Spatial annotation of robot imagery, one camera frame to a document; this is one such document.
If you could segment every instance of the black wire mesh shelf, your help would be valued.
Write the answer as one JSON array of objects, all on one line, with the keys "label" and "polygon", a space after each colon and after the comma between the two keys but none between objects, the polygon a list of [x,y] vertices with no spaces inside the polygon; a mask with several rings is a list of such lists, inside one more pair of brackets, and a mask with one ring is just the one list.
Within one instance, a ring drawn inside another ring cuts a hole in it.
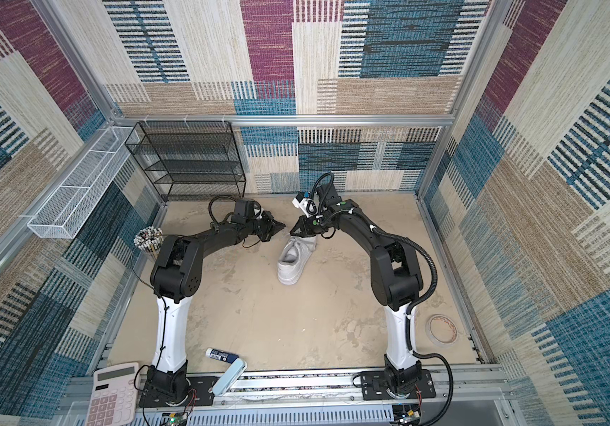
[{"label": "black wire mesh shelf", "polygon": [[164,201],[245,193],[245,173],[230,123],[140,121],[132,132],[139,135],[139,143],[126,147]]}]

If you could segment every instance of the red wire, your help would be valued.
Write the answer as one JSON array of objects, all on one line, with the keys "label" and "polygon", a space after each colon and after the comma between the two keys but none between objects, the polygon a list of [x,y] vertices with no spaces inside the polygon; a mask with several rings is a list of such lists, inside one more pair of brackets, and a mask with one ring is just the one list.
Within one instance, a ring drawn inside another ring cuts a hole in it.
[{"label": "red wire", "polygon": [[192,413],[194,411],[194,407],[196,406],[196,389],[191,389],[191,399],[188,403],[186,403],[186,406],[184,407],[184,411],[182,413],[186,413],[187,408],[189,408],[189,405],[191,405],[191,410],[189,411],[189,413]]},{"label": "red wire", "polygon": [[416,395],[419,396],[419,415],[421,414],[421,404],[423,403],[423,396],[421,395],[421,391],[418,386],[414,386],[416,388]]}]

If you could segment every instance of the calculator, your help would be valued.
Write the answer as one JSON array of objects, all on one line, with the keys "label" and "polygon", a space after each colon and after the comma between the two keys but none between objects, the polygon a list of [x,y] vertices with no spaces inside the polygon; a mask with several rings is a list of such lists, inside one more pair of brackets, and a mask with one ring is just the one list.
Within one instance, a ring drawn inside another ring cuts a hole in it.
[{"label": "calculator", "polygon": [[128,362],[94,371],[85,426],[122,426],[134,420],[137,370],[139,363]]}]

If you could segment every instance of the black cable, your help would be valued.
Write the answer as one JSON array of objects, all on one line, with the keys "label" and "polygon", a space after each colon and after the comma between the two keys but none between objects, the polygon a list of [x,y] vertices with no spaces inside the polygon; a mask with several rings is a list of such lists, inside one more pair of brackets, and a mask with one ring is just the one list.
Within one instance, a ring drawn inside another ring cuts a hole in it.
[{"label": "black cable", "polygon": [[360,385],[359,385],[359,386],[357,386],[357,385],[355,384],[355,379],[356,379],[356,378],[358,378],[358,377],[361,377],[361,373],[357,373],[357,374],[355,374],[354,376],[352,376],[352,386],[354,386],[355,388],[361,388],[361,383],[360,383]]},{"label": "black cable", "polygon": [[[161,296],[160,300],[163,301],[163,305],[165,306],[164,308],[164,312],[165,315],[163,315],[163,334],[161,336],[160,339],[160,348],[159,348],[159,352],[158,352],[158,361],[156,361],[156,366],[153,368],[154,370],[158,370],[158,365],[160,364],[160,359],[163,357],[163,350],[165,349],[165,326],[167,325],[168,322],[168,309],[169,306],[167,303],[165,303],[165,299],[164,297]],[[146,398],[147,393],[149,392],[149,386],[151,385],[151,380],[147,377],[146,382],[144,382],[144,390],[143,390],[143,395],[142,398]],[[144,422],[146,422],[147,426],[151,426],[151,423],[149,423],[149,420],[146,418],[146,413],[144,413],[144,411],[146,410],[146,404],[142,404],[141,406],[141,415],[144,417]]]},{"label": "black cable", "polygon": [[148,288],[150,288],[150,289],[152,289],[152,290],[155,290],[155,288],[153,288],[153,286],[152,286],[152,285],[150,285],[149,283],[147,283],[146,281],[144,281],[143,279],[141,279],[141,277],[140,277],[140,276],[138,276],[138,275],[136,274],[136,272],[134,272],[134,269],[133,269],[133,268],[130,268],[130,269],[131,269],[132,273],[134,274],[134,276],[135,276],[135,277],[136,277],[136,278],[137,278],[139,281],[141,281],[142,283],[146,284],[146,286],[147,286]]},{"label": "black cable", "polygon": [[333,214],[331,214],[329,217],[326,217],[323,221],[319,222],[319,225],[320,226],[328,225],[334,220],[335,217],[343,215],[345,213],[349,213],[349,211],[348,210],[338,210],[338,211],[334,212]]},{"label": "black cable", "polygon": [[445,365],[445,368],[447,369],[449,391],[447,392],[447,400],[445,401],[445,405],[443,405],[442,409],[439,413],[437,413],[435,417],[419,425],[431,426],[443,418],[443,416],[447,412],[447,409],[449,409],[449,405],[452,403],[452,397],[454,396],[454,376],[452,375],[452,368],[449,366],[449,363],[447,362],[444,356],[440,354],[420,354],[414,350],[414,346],[411,344],[411,320],[409,319],[409,317],[411,315],[411,312],[417,305],[419,305],[419,303],[425,302],[429,297],[431,297],[431,295],[433,295],[433,293],[435,293],[435,288],[437,287],[437,268],[435,267],[435,263],[430,258],[428,252],[412,240],[406,238],[405,236],[386,233],[385,231],[378,229],[378,227],[373,227],[372,230],[378,235],[411,246],[414,250],[418,251],[424,259],[426,259],[426,262],[428,263],[428,268],[430,269],[430,285],[428,287],[428,290],[418,299],[416,299],[412,303],[409,303],[409,305],[406,307],[406,320],[404,321],[404,338],[406,340],[406,346],[409,349],[409,352],[411,352],[415,357],[417,357],[418,359],[437,358],[442,361],[442,363]]},{"label": "black cable", "polygon": [[253,244],[249,245],[248,247],[246,247],[246,246],[245,246],[245,238],[244,238],[244,239],[243,239],[243,243],[241,243],[241,246],[242,246],[244,249],[249,249],[250,247],[252,247],[252,246],[256,245],[256,244],[257,244],[257,243],[259,243],[260,241],[262,241],[262,240],[260,240],[260,239],[258,238],[258,241],[255,241],[255,243],[253,243]]},{"label": "black cable", "polygon": [[445,416],[445,413],[449,409],[449,405],[452,403],[452,397],[454,396],[454,376],[452,375],[452,368],[449,366],[449,362],[447,362],[445,357],[440,354],[420,354],[420,353],[417,353],[415,350],[412,350],[411,352],[418,359],[437,358],[440,361],[442,361],[442,363],[445,365],[445,368],[447,369],[447,379],[449,380],[449,390],[447,391],[447,400],[445,401],[445,405],[442,406],[442,409],[440,410],[439,413],[437,413],[435,415],[435,417],[433,417],[432,419],[430,419],[429,421],[427,421],[425,423],[420,423],[418,425],[418,426],[432,426],[435,423],[439,422],[440,419],[442,419]]},{"label": "black cable", "polygon": [[134,378],[135,378],[135,380],[134,380],[134,388],[135,388],[135,389],[137,389],[139,392],[143,392],[143,391],[144,391],[144,389],[139,389],[138,387],[136,387],[136,382],[137,382],[137,381],[136,381],[136,378],[138,378],[138,377],[139,377],[139,373],[141,372],[141,369],[142,369],[142,368],[144,368],[144,367],[150,367],[150,365],[148,365],[148,364],[143,364],[141,367],[139,367],[139,370],[137,370],[137,371],[136,371],[136,374],[134,375]]},{"label": "black cable", "polygon": [[321,238],[323,238],[323,239],[325,239],[325,240],[330,240],[330,239],[332,239],[332,238],[334,237],[334,235],[335,235],[335,228],[334,228],[334,233],[333,233],[333,234],[328,235],[328,236],[324,236],[324,235],[322,234]]},{"label": "black cable", "polygon": [[[423,247],[406,238],[405,236],[389,234],[385,231],[378,229],[378,227],[374,227],[373,232],[386,238],[393,239],[399,243],[404,243],[411,246],[414,250],[418,251],[428,263],[428,268],[430,269],[430,285],[428,287],[428,290],[424,294],[420,295],[418,299],[409,303],[409,306],[406,307],[406,315],[409,316],[411,315],[411,311],[419,303],[425,302],[429,297],[432,296],[433,293],[435,293],[435,288],[437,287],[437,268],[435,267],[435,262],[433,262],[433,260],[430,258],[430,255]],[[411,342],[408,342],[407,345],[409,345],[409,350],[413,350],[413,348],[411,347]]]},{"label": "black cable", "polygon": [[331,187],[334,186],[334,179],[335,179],[334,174],[331,172],[328,172],[328,173],[324,173],[323,175],[319,176],[317,181],[314,182],[314,186],[312,187],[312,192],[309,195],[312,198],[312,200],[314,200],[314,195],[317,191],[317,185],[319,185],[319,183],[326,176],[328,176],[330,178],[330,180],[329,180],[328,185],[326,185],[326,189],[324,190],[321,198],[319,198],[319,206],[317,207],[317,215],[321,214],[321,209],[323,208],[324,200],[326,199],[326,196],[329,195],[329,191],[331,190]]},{"label": "black cable", "polygon": [[208,203],[208,214],[210,215],[210,218],[213,219],[213,222],[215,222],[215,223],[217,223],[217,219],[215,219],[215,215],[213,214],[213,203],[217,200],[220,200],[221,198],[232,200],[233,202],[236,202],[236,199],[234,197],[232,197],[231,195],[218,195],[216,197],[213,197],[212,200],[210,200],[210,202]]}]

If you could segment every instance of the spray can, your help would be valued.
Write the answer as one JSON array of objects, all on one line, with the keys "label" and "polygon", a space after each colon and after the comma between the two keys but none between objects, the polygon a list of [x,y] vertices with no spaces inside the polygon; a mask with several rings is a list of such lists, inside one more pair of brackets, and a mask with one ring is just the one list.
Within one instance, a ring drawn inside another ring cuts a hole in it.
[{"label": "spray can", "polygon": [[213,348],[208,348],[208,350],[205,351],[205,355],[208,358],[216,359],[218,361],[224,361],[229,364],[231,364],[232,362],[236,361],[239,358],[239,356],[236,354],[224,352],[223,350],[213,349]]}]

